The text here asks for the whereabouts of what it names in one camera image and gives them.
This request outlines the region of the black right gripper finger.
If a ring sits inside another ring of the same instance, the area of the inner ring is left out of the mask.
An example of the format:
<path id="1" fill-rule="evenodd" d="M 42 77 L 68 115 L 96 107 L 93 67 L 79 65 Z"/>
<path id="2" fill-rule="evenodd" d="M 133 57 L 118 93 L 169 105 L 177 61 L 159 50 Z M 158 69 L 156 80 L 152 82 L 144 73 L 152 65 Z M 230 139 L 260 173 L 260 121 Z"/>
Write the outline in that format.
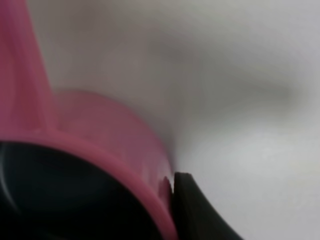
<path id="1" fill-rule="evenodd" d="M 190 173 L 174 174 L 171 207 L 180 240 L 242 240 L 213 208 Z"/>

